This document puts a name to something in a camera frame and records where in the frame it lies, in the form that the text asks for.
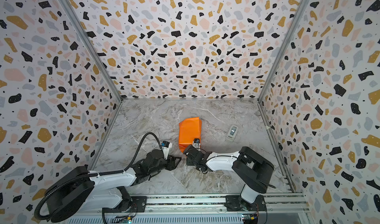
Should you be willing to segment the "white tape dispenser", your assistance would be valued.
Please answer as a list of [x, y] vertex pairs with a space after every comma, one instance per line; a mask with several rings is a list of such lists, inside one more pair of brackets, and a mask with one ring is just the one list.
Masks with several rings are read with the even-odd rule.
[[226, 140], [227, 141], [230, 141], [230, 142], [233, 142], [236, 135], [237, 135], [237, 131], [238, 131], [238, 126], [236, 125], [232, 125], [229, 129], [229, 132], [227, 134], [227, 137], [226, 137]]

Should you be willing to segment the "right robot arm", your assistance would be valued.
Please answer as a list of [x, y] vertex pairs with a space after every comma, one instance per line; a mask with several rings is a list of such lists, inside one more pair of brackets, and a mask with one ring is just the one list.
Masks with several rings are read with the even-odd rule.
[[215, 152], [202, 152], [201, 149], [189, 145], [183, 154], [190, 164], [202, 173], [213, 171], [235, 172], [244, 182], [240, 197], [252, 204], [256, 198], [267, 192], [274, 165], [249, 147], [242, 147], [234, 153], [219, 154]]

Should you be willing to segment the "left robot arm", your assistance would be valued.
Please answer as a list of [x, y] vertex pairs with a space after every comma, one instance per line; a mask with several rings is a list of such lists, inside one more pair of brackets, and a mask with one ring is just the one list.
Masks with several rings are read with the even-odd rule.
[[100, 209], [103, 215], [128, 212], [130, 220], [145, 211], [147, 197], [132, 197], [127, 188], [151, 180], [162, 170], [176, 169], [181, 159], [154, 149], [127, 170], [94, 172], [79, 166], [45, 192], [34, 217], [59, 223], [78, 212]]

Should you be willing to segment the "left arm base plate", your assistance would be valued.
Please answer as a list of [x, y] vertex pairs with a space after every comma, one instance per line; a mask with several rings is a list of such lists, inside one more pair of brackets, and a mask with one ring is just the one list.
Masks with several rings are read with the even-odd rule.
[[104, 208], [105, 213], [143, 213], [146, 208], [147, 196], [132, 196], [122, 200], [115, 208]]

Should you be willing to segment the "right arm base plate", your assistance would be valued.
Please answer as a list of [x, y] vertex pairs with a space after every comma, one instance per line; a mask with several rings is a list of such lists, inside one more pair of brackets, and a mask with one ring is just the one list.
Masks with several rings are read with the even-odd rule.
[[229, 212], [237, 211], [266, 211], [266, 204], [264, 197], [258, 195], [253, 203], [248, 203], [243, 200], [239, 195], [227, 195], [225, 196], [226, 202], [224, 206]]

